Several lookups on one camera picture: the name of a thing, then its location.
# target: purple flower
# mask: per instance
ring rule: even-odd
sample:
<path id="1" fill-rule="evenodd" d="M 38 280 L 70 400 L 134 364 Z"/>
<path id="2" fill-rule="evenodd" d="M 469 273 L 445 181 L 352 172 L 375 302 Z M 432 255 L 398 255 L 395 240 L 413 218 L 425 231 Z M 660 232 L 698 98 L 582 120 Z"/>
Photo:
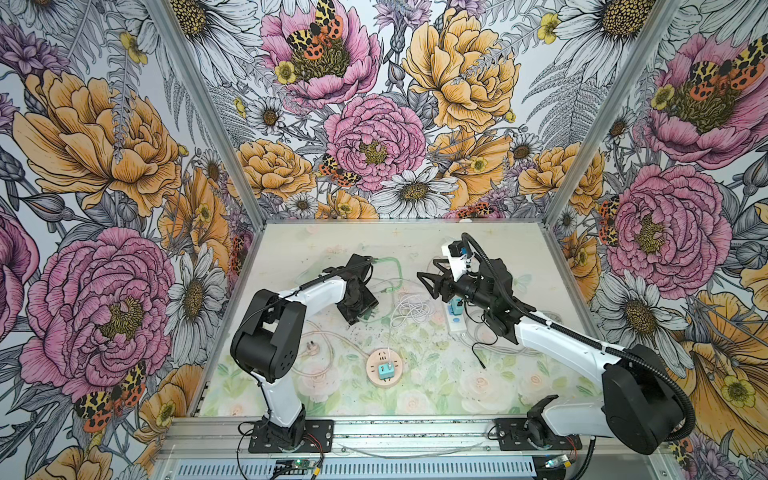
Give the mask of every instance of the purple flower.
<path id="1" fill-rule="evenodd" d="M 692 433 L 690 439 L 699 476 L 713 480 L 739 480 L 739 467 L 727 455 L 720 453 L 714 440 L 698 433 Z"/>
<path id="2" fill-rule="evenodd" d="M 0 134 L 11 134 L 13 114 L 18 111 L 8 94 L 0 94 Z"/>
<path id="3" fill-rule="evenodd" d="M 667 63 L 667 70 L 660 71 L 650 117 L 643 124 L 644 140 L 653 151 L 708 170 L 725 167 L 768 136 L 768 75 L 741 89 L 727 81 L 721 91 L 702 101 L 690 99 L 693 65 L 702 61 L 720 65 L 749 46 L 744 42 L 732 47 L 730 38 L 718 44 L 715 38 L 694 35 Z M 763 59 L 761 65 L 768 61 Z"/>
<path id="4" fill-rule="evenodd" d="M 0 23 L 0 63 L 16 70 L 22 78 L 28 74 L 42 76 L 46 70 L 56 75 L 69 71 L 69 59 L 59 54 L 58 47 L 37 38 L 34 32 L 25 34 L 14 24 Z"/>
<path id="5" fill-rule="evenodd" d="M 354 8 L 347 12 L 339 0 L 334 0 L 334 5 L 343 22 L 342 37 L 332 42 L 330 55 L 316 60 L 295 55 L 286 40 L 295 31 L 310 28 L 315 21 L 314 6 L 308 14 L 299 11 L 290 16 L 281 11 L 279 16 L 267 15 L 261 21 L 262 49 L 266 51 L 261 61 L 275 70 L 278 81 L 300 108 L 340 104 L 376 84 L 381 57 L 378 36 L 368 36 Z M 292 102 L 285 102 L 285 106 L 296 110 Z"/>
<path id="6" fill-rule="evenodd" d="M 325 123 L 328 154 L 361 177 L 361 190 L 378 191 L 382 180 L 424 161 L 426 139 L 419 116 L 380 95 L 356 97 Z"/>
<path id="7" fill-rule="evenodd" d="M 165 252 L 128 228 L 54 253 L 29 289 L 36 336 L 22 350 L 22 378 L 79 399 L 110 391 L 141 361 L 154 373 L 170 350 L 163 330 L 174 280 Z"/>
<path id="8" fill-rule="evenodd" d="M 455 8 L 457 12 L 466 10 L 470 17 L 480 18 L 485 13 L 486 0 L 449 0 L 448 8 Z"/>
<path id="9" fill-rule="evenodd" d="M 709 175 L 691 165 L 647 165 L 619 196 L 618 245 L 608 247 L 608 261 L 617 274 L 629 270 L 658 285 L 663 298 L 691 295 L 728 256 L 732 233 L 722 211 Z"/>
<path id="10" fill-rule="evenodd" d="M 24 304 L 24 284 L 39 261 L 38 248 L 29 233 L 0 210 L 0 341 L 16 324 Z"/>
<path id="11" fill-rule="evenodd" d="M 405 23 L 416 30 L 422 23 L 429 22 L 431 4 L 430 0 L 379 0 L 374 4 L 379 12 L 376 24 L 381 29 L 387 25 Z"/>

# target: black cable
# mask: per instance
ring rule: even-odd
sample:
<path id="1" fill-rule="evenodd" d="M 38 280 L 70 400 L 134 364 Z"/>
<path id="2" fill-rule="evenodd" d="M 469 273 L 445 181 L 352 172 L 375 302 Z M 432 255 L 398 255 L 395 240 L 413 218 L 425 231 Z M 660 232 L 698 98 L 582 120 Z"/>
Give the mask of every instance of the black cable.
<path id="1" fill-rule="evenodd" d="M 255 424 L 253 422 L 241 422 L 237 426 L 237 432 L 240 433 L 240 441 L 237 443 L 237 450 L 235 450 L 235 458 L 237 458 L 237 469 L 240 470 L 240 474 L 243 476 L 243 479 L 250 480 L 248 477 L 245 476 L 245 472 L 243 472 L 243 467 L 242 465 L 240 465 L 240 446 L 243 444 L 243 439 L 245 439 L 247 435 L 251 435 L 253 433 L 253 429 L 247 432 L 243 432 L 242 430 L 240 430 L 240 427 L 246 423 L 250 423 L 251 425 L 254 425 L 254 428 L 255 428 Z"/>
<path id="2" fill-rule="evenodd" d="M 592 440 L 589 441 L 589 448 L 587 448 L 587 455 L 584 457 L 584 460 L 581 463 L 581 467 L 578 468 L 578 472 L 576 472 L 576 475 L 571 477 L 571 480 L 579 480 L 581 477 L 584 476 L 584 473 L 587 472 L 587 468 L 589 467 L 589 462 L 592 461 L 592 455 L 594 454 L 594 444 L 595 444 L 595 437 L 592 437 Z"/>
<path id="3" fill-rule="evenodd" d="M 478 244 L 477 240 L 472 238 L 472 235 L 470 235 L 469 233 L 462 233 L 462 240 L 472 245 L 472 247 L 475 249 L 475 253 L 480 258 L 480 261 L 485 263 L 485 265 L 488 267 L 488 271 L 491 272 L 491 276 L 493 276 L 495 282 L 499 285 L 499 291 L 502 293 L 502 297 L 504 298 L 505 302 L 509 304 L 511 308 L 514 308 L 515 310 L 517 310 L 523 316 L 526 316 L 529 319 L 532 319 L 535 322 L 538 322 L 542 325 L 547 325 L 548 321 L 546 319 L 533 314 L 533 312 L 528 312 L 522 309 L 512 299 L 512 296 L 509 294 L 509 292 L 502 286 L 503 282 L 501 280 L 501 277 L 496 272 L 495 268 L 493 267 L 493 264 L 488 258 L 488 255 L 485 254 L 482 247 L 480 247 L 480 245 Z M 563 333 L 567 336 L 570 336 L 572 339 L 576 339 L 584 343 L 585 345 L 591 346 L 592 348 L 595 348 L 598 350 L 603 349 L 602 344 L 599 343 L 598 341 L 593 340 L 589 337 L 583 336 L 580 333 L 574 332 L 573 330 L 565 326 L 562 326 L 559 323 L 551 322 L 549 325 L 547 325 L 547 327 L 553 330 L 557 330 L 558 332 Z M 637 355 L 634 355 L 631 352 L 615 349 L 612 347 L 605 348 L 605 352 L 613 356 L 617 356 L 621 359 L 625 359 L 628 362 L 632 362 L 635 365 L 643 369 L 646 369 L 648 372 L 653 373 L 659 380 L 666 383 L 667 386 L 670 387 L 670 389 L 672 389 L 672 392 L 674 393 L 674 400 L 679 405 L 680 409 L 683 411 L 683 415 L 685 416 L 685 423 L 678 430 L 669 434 L 669 436 L 665 438 L 666 442 L 672 442 L 674 440 L 684 439 L 685 437 L 691 434 L 694 428 L 696 428 L 696 411 L 694 410 L 694 406 L 690 402 L 690 398 L 688 397 L 688 395 L 685 394 L 683 389 L 678 384 L 676 384 L 674 380 L 672 380 L 665 372 L 662 372 L 655 366 L 652 366 L 650 363 L 646 362 L 645 360 L 643 360 Z"/>

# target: floral wallpaper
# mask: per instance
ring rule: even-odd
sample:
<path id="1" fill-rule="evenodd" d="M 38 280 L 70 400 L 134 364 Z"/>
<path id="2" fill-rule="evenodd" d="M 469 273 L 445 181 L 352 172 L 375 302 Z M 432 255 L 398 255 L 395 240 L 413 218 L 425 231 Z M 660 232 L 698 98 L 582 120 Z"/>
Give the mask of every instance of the floral wallpaper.
<path id="1" fill-rule="evenodd" d="M 158 42 L 143 14 L 131 0 L 0 1 L 0 462 L 13 478 L 150 476 L 254 239 L 186 90 L 153 85 L 167 59 L 141 43 Z"/>
<path id="2" fill-rule="evenodd" d="M 768 478 L 767 9 L 682 4 L 582 179 L 596 202 L 577 190 L 553 226 L 606 340 L 655 349 L 690 396 L 689 479 Z"/>
<path id="3" fill-rule="evenodd" d="M 654 3 L 171 5 L 265 217 L 377 219 L 543 215 Z M 138 47 L 169 58 L 146 9 L 129 15 Z"/>

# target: floral tablecloth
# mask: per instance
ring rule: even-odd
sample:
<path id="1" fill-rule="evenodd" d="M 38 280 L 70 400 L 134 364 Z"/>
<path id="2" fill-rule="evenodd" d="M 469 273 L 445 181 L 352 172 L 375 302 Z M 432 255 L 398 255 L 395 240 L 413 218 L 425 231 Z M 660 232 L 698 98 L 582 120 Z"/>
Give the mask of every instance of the floral tablecloth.
<path id="1" fill-rule="evenodd" d="M 577 325 L 573 306 L 538 226 L 532 223 L 407 223 L 397 228 L 392 224 L 384 228 L 378 224 L 269 225 L 251 273 L 250 289 L 241 301 L 245 305 L 238 309 L 236 321 L 230 325 L 200 414 L 261 415 L 265 410 L 259 388 L 229 356 L 229 341 L 242 318 L 241 311 L 258 289 L 290 288 L 322 268 L 345 264 L 351 253 L 394 256 L 402 264 L 403 277 L 415 280 L 415 272 L 424 271 L 439 255 L 440 245 L 462 231 L 469 231 L 491 257 L 505 260 L 515 277 L 515 295 L 545 306 L 543 310 L 559 315 L 569 326 Z M 341 239 L 346 239 L 348 246 L 336 245 Z M 515 245 L 513 250 L 503 248 L 511 244 Z M 394 276 L 394 263 L 376 264 L 376 279 Z M 370 285 L 391 284 L 376 279 Z M 420 295 L 432 314 L 421 323 L 406 319 L 398 328 L 390 328 L 387 313 L 392 302 L 410 294 Z M 308 415 L 515 414 L 526 412 L 552 393 L 566 397 L 600 393 L 600 387 L 588 379 L 532 351 L 504 355 L 478 349 L 487 367 L 483 369 L 468 346 L 448 335 L 442 304 L 433 301 L 418 284 L 406 281 L 394 294 L 376 296 L 377 311 L 354 326 L 347 325 L 334 306 L 305 323 L 300 357 L 290 375 Z M 468 324 L 470 329 L 475 328 L 471 322 Z M 308 334 L 317 329 L 323 333 Z M 380 389 L 367 379 L 365 364 L 370 353 L 387 347 L 390 331 L 389 347 L 405 360 L 404 373 L 397 385 Z M 485 326 L 478 328 L 477 337 L 485 342 L 494 339 Z M 502 339 L 496 345 L 511 344 Z"/>

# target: white power strip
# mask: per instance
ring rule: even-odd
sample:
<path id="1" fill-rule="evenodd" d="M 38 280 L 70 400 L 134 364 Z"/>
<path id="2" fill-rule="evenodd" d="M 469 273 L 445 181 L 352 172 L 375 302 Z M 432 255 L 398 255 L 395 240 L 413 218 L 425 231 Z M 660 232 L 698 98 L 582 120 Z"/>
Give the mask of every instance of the white power strip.
<path id="1" fill-rule="evenodd" d="M 448 334 L 458 339 L 467 331 L 467 322 L 464 319 L 464 301 L 454 296 L 450 302 L 443 305 L 445 311 L 445 324 L 448 326 Z"/>

